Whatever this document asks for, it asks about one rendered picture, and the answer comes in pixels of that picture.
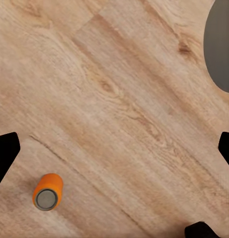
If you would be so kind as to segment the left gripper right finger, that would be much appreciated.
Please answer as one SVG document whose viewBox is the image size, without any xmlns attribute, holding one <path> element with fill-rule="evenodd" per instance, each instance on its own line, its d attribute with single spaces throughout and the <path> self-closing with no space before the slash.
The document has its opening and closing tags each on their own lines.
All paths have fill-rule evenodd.
<svg viewBox="0 0 229 238">
<path fill-rule="evenodd" d="M 229 164 L 229 132 L 222 132 L 218 150 L 221 152 L 221 154 Z"/>
</svg>

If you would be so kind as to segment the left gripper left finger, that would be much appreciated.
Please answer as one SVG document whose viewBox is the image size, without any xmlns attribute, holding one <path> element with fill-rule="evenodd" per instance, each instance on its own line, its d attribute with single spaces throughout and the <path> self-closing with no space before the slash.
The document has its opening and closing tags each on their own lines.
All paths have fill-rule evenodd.
<svg viewBox="0 0 229 238">
<path fill-rule="evenodd" d="M 0 136 L 0 182 L 20 151 L 16 132 Z"/>
</svg>

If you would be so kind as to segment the can of soda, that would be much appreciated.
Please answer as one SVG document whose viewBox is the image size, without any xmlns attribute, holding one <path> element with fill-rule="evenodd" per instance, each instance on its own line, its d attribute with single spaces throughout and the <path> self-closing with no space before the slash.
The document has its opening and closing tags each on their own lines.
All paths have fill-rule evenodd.
<svg viewBox="0 0 229 238">
<path fill-rule="evenodd" d="M 57 174 L 43 176 L 36 187 L 32 200 L 40 211 L 51 211 L 56 208 L 62 197 L 63 181 Z"/>
</svg>

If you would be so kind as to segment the trash can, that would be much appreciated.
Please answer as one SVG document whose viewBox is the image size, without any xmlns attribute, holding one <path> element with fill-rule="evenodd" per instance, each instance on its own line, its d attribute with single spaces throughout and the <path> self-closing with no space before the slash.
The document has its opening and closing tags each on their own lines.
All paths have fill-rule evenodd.
<svg viewBox="0 0 229 238">
<path fill-rule="evenodd" d="M 229 93 L 229 0 L 216 0 L 203 38 L 204 58 L 214 83 Z"/>
</svg>

